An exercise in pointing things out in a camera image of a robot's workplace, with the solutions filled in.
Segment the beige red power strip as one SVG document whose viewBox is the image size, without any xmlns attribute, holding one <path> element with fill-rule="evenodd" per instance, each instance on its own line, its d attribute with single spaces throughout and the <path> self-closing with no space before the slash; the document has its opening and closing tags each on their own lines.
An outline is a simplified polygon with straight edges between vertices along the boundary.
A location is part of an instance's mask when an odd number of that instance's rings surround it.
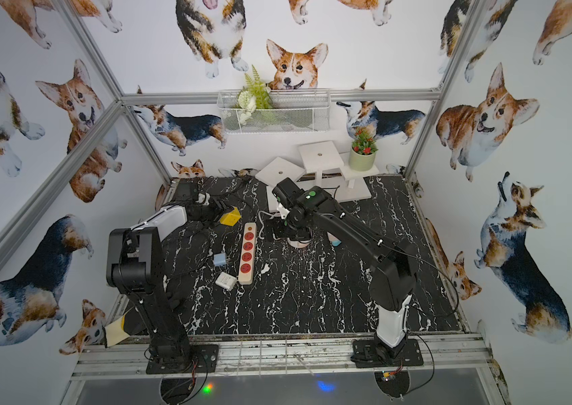
<svg viewBox="0 0 572 405">
<path fill-rule="evenodd" d="M 240 265 L 238 282 L 240 285 L 251 285 L 255 270 L 257 248 L 257 224 L 246 223 L 242 232 Z"/>
</svg>

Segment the round pink socket hub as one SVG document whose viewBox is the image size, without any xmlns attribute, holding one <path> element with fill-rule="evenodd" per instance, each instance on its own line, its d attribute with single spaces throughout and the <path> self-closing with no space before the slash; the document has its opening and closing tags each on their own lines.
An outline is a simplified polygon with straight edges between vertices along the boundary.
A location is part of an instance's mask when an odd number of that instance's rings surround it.
<svg viewBox="0 0 572 405">
<path fill-rule="evenodd" d="M 296 249 L 303 249 L 309 246 L 309 244 L 311 244 L 311 237 L 310 236 L 306 236 L 306 237 L 293 237 L 293 238 L 289 238 L 288 239 L 288 243 Z"/>
</svg>

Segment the yellow cube plug adapter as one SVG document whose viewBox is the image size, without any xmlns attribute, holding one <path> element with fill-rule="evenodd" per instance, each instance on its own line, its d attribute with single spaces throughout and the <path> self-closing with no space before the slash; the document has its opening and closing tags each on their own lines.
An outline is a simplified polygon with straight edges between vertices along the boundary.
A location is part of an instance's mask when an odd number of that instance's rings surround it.
<svg viewBox="0 0 572 405">
<path fill-rule="evenodd" d="M 241 220 L 241 212 L 237 207 L 233 207 L 230 211 L 224 213 L 219 222 L 222 225 L 233 227 Z"/>
</svg>

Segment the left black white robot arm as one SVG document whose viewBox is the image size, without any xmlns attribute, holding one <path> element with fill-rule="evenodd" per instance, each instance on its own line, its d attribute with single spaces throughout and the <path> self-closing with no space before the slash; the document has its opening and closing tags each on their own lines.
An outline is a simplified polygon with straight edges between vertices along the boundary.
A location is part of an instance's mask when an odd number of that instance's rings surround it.
<svg viewBox="0 0 572 405">
<path fill-rule="evenodd" d="M 221 196 L 191 189 L 141 223 L 110 233 L 106 281 L 134 304 L 149 332 L 149 375 L 216 369 L 218 345 L 191 344 L 165 292 L 162 242 L 190 221 L 216 227 L 230 210 Z"/>
</svg>

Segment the light blue plug adapter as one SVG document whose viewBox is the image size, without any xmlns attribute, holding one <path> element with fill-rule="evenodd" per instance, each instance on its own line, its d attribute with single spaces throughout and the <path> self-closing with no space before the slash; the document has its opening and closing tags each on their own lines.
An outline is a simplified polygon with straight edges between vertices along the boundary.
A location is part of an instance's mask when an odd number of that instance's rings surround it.
<svg viewBox="0 0 572 405">
<path fill-rule="evenodd" d="M 213 256 L 213 265 L 215 267 L 223 267 L 227 264 L 227 255 L 225 252 L 215 254 Z"/>
</svg>

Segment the white plug adapter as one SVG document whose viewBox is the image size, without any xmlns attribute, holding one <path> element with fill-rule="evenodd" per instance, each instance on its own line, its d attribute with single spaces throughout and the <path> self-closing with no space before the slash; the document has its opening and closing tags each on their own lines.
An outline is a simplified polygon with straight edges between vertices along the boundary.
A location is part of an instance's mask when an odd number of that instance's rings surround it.
<svg viewBox="0 0 572 405">
<path fill-rule="evenodd" d="M 237 285 L 238 279 L 235 276 L 230 275 L 229 273 L 222 272 L 216 278 L 215 284 L 221 287 L 224 290 L 231 291 Z"/>
</svg>

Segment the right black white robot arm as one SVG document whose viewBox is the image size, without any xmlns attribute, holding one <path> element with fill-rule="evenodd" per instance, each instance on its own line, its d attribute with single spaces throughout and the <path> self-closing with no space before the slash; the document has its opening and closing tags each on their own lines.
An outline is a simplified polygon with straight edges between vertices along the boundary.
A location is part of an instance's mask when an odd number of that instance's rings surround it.
<svg viewBox="0 0 572 405">
<path fill-rule="evenodd" d="M 272 189 L 285 209 L 287 236 L 316 228 L 334 236 L 370 268 L 370 298 L 378 309 L 377 342 L 387 349 L 402 345 L 407 335 L 407 314 L 418 282 L 409 245 L 373 231 L 344 209 L 331 193 L 315 186 L 300 188 L 286 178 Z"/>
</svg>

